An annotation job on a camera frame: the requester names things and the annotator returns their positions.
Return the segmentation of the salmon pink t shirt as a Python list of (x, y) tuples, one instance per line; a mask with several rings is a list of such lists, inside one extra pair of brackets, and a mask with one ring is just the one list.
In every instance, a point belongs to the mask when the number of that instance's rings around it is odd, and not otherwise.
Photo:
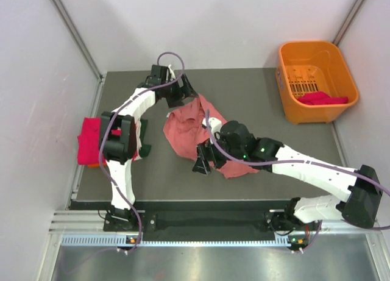
[(178, 156), (192, 161), (197, 159), (196, 146), (209, 138), (207, 130), (202, 127), (206, 110), (210, 111), (210, 117), (220, 120), (223, 124), (227, 122), (201, 94), (168, 113), (163, 133)]

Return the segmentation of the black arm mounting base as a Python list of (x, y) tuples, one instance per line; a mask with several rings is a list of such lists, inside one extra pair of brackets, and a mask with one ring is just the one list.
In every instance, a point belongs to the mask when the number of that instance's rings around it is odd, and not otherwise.
[(313, 232), (317, 224), (291, 224), (285, 200), (137, 201), (136, 213), (109, 208), (103, 230), (142, 232), (144, 241), (260, 241)]

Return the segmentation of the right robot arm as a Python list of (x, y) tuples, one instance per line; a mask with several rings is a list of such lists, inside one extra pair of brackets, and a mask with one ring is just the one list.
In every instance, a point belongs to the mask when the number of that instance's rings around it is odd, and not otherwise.
[(343, 220), (371, 229), (383, 195), (376, 170), (367, 165), (346, 168), (316, 160), (271, 138), (256, 138), (244, 124), (205, 118), (207, 139), (197, 145), (193, 171), (208, 175), (228, 162), (291, 177), (326, 191), (326, 196), (292, 198), (283, 211), (293, 230), (323, 220)]

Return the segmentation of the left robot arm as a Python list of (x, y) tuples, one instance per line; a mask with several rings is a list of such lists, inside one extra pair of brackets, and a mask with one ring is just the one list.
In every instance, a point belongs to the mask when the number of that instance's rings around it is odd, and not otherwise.
[(134, 160), (149, 155), (150, 146), (143, 144), (141, 129), (146, 123), (142, 115), (158, 101), (165, 99), (169, 108), (183, 105), (186, 98), (198, 94), (186, 74), (176, 78), (170, 66), (152, 65), (146, 80), (136, 87), (122, 105), (102, 112), (99, 129), (98, 160), (106, 161), (112, 185), (113, 208), (122, 210), (117, 223), (125, 230), (137, 226), (138, 215), (130, 210), (135, 203), (131, 165)]

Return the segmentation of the folded white t shirt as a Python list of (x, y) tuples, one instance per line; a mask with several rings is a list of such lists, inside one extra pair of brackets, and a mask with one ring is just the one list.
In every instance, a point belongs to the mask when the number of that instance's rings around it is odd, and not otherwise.
[(139, 119), (136, 122), (136, 134), (137, 134), (137, 156), (135, 160), (140, 160), (142, 158), (141, 156), (141, 149), (143, 147), (143, 139), (144, 139), (144, 130), (143, 130), (143, 120)]

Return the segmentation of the folded magenta t shirt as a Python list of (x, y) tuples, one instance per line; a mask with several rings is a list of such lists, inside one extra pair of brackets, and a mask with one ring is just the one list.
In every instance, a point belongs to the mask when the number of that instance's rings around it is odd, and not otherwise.
[(89, 165), (99, 163), (100, 118), (84, 118), (81, 132), (77, 137), (77, 163)]

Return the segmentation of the folded orange t shirt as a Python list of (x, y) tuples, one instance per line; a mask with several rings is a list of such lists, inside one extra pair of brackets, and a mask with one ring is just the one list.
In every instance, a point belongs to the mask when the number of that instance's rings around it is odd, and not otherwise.
[(98, 168), (98, 167), (100, 167), (100, 164), (99, 163), (89, 164), (89, 165), (87, 165), (87, 167), (89, 167), (89, 168)]

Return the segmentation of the magenta t shirt in basket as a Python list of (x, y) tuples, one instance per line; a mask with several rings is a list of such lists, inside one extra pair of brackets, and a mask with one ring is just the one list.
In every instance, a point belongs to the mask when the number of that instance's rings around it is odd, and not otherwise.
[(349, 102), (348, 97), (333, 97), (323, 91), (304, 94), (298, 97), (297, 100), (306, 105), (336, 105), (347, 104)]

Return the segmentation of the orange plastic basket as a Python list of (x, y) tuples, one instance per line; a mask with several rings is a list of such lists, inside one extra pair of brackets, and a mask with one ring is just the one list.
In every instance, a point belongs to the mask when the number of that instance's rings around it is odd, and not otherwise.
[[(275, 75), (286, 119), (293, 124), (333, 122), (360, 98), (341, 51), (328, 41), (290, 41), (281, 45)], [(297, 100), (317, 91), (348, 97), (349, 102), (306, 105)]]

